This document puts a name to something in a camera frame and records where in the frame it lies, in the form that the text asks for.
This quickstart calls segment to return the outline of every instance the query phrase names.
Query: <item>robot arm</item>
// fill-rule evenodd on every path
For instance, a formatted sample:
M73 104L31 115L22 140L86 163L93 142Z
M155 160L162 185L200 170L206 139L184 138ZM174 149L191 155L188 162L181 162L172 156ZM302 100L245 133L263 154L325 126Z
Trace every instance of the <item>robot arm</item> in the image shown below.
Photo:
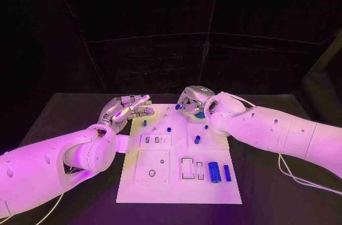
M118 152L116 134L128 119L155 114L152 108L142 107L152 104L149 98L115 98L89 129L0 156L0 218L38 207L110 167ZM66 172L64 164L77 172Z
M249 109L239 99L223 92L201 102L213 130L263 150L318 164L342 178L342 128L260 106Z

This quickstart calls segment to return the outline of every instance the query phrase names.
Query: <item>table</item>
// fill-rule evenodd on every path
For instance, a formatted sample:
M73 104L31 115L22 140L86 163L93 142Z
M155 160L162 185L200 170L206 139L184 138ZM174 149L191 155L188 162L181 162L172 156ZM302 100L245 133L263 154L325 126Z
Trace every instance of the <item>table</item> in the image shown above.
M22 146L86 129L97 122L107 102L122 94L57 93L24 139ZM256 105L310 119L294 95L240 95ZM180 95L154 94L155 103L177 103ZM129 135L131 123L122 134ZM125 154L118 153L110 168L64 194L43 224L50 225L337 225L342 222L342 196L301 185L282 174L278 154L229 137L243 205L118 204ZM342 180L330 171L285 156L301 178L342 191ZM58 199L15 215L5 224L35 225Z

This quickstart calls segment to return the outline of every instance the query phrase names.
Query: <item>black backdrop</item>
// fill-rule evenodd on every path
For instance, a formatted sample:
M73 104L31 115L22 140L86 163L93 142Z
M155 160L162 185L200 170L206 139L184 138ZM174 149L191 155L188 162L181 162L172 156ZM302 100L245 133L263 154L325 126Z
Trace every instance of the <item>black backdrop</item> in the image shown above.
M56 92L291 93L342 26L341 0L4 0L4 151Z

